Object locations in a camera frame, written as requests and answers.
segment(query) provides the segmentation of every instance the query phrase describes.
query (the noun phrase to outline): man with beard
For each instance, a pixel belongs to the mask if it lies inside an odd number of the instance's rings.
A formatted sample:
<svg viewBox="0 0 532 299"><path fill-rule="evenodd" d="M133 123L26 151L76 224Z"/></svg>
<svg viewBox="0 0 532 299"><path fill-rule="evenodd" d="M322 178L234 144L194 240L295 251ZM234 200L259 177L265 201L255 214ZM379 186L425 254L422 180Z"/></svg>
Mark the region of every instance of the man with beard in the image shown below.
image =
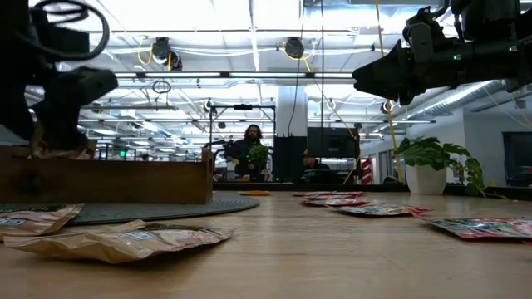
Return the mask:
<svg viewBox="0 0 532 299"><path fill-rule="evenodd" d="M261 145L260 140L263 138L263 134L260 131L258 125L250 125L244 133L244 138L234 142L231 146L231 151L225 153L225 157L228 161L238 160L238 163L234 167L234 172L239 176L249 175L254 180L260 175L261 169L264 169L266 165L260 165L254 163L249 159L249 151L254 147Z"/></svg>

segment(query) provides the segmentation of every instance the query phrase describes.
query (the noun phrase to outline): wooden crate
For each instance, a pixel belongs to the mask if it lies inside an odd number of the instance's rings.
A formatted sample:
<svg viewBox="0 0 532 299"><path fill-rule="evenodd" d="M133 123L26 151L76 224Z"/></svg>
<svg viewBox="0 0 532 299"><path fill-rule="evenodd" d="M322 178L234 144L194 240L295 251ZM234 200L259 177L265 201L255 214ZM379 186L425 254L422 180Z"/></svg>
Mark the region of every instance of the wooden crate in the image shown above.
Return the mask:
<svg viewBox="0 0 532 299"><path fill-rule="evenodd" d="M0 149L0 203L205 204L212 198L208 150L202 162L23 159L6 153Z"/></svg>

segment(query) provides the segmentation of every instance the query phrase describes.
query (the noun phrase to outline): desk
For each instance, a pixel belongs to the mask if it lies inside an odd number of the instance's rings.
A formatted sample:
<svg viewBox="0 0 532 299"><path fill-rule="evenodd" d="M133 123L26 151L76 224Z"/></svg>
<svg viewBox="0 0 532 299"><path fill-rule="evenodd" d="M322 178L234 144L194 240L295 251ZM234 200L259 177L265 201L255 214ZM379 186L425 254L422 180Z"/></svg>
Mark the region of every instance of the desk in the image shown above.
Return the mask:
<svg viewBox="0 0 532 299"><path fill-rule="evenodd" d="M64 262L0 247L1 298L526 298L532 247L471 243L415 218L354 218L289 193L259 208L167 223L239 227L225 243L140 263ZM444 217L532 215L532 203L410 194L370 201Z"/></svg>

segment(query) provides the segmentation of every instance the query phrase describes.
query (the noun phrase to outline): round gray mat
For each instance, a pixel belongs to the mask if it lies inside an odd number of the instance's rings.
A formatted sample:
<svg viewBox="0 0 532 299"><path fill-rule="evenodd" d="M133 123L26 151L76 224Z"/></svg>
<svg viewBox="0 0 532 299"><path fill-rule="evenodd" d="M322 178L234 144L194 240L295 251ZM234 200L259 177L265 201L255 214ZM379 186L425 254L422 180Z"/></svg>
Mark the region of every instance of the round gray mat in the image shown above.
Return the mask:
<svg viewBox="0 0 532 299"><path fill-rule="evenodd" d="M0 208L43 206L45 204L0 204ZM87 203L67 225L126 223L199 217L238 212L259 206L259 201L239 195L213 194L207 204Z"/></svg>

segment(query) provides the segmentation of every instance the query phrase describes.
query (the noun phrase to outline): white pot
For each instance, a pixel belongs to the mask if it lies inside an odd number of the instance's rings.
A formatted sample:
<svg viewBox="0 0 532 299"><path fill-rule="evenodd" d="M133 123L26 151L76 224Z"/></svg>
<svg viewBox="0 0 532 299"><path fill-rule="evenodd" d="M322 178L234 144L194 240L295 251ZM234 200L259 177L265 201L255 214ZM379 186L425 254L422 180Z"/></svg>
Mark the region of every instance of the white pot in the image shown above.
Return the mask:
<svg viewBox="0 0 532 299"><path fill-rule="evenodd" d="M442 195L447 169L435 171L430 165L406 166L406 182L412 194Z"/></svg>

